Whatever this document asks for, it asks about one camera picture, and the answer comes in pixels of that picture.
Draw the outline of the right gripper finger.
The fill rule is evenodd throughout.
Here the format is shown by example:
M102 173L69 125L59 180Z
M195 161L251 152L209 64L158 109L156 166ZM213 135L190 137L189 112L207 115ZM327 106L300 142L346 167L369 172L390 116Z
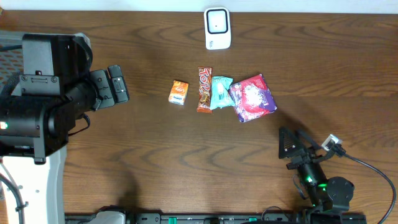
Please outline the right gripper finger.
M291 158L303 151L303 144L285 127L279 129L279 159Z
M298 129L298 130L295 131L295 133L296 133L296 136L297 136L298 138L303 138L304 140L306 140L306 142L308 142L314 150L319 150L319 149L322 148L322 147L321 147L318 143L316 143L316 142L312 139L312 137L311 137L309 134L307 134L304 130Z

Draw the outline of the red purple snack packet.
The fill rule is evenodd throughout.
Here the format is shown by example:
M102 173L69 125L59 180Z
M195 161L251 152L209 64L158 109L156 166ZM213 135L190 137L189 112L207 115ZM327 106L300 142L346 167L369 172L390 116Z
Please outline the red purple snack packet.
M229 88L234 110L240 122L245 123L277 110L271 90L263 74L234 83Z

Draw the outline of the teal snack packet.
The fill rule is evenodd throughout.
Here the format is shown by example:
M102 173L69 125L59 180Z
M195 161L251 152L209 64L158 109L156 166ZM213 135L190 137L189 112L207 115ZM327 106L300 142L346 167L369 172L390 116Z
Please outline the teal snack packet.
M235 106L234 100L229 94L229 88L233 82L230 77L213 77L211 86L210 109Z

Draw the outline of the small orange box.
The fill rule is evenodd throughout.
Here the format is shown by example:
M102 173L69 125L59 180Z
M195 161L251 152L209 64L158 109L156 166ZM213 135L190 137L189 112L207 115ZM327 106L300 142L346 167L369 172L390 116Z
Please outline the small orange box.
M169 102L177 105L184 105L188 93L189 84L174 80L169 94Z

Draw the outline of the orange Top chocolate bar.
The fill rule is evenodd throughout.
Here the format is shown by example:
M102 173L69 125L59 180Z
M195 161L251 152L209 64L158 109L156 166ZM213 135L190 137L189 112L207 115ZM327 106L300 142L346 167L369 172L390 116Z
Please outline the orange Top chocolate bar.
M199 102L197 112L212 113L211 104L211 79L212 67L198 67L199 76Z

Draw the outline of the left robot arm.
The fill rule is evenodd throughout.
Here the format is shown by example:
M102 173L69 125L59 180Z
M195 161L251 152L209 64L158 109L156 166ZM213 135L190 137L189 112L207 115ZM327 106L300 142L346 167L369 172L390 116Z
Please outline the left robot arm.
M1 93L1 182L10 223L63 223L76 121L129 100L118 65L92 70L84 34L25 34L23 71Z

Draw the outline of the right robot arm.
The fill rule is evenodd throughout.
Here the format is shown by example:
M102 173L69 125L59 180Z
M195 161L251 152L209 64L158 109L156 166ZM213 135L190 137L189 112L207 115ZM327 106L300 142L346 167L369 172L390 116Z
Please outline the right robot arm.
M345 155L342 140L329 135L323 144L317 144L303 131L292 132L285 127L279 129L279 158L290 159L288 170L296 170L311 208L298 212L297 223L342 223L343 213L349 210L354 185L343 177L327 178L321 162L333 156Z

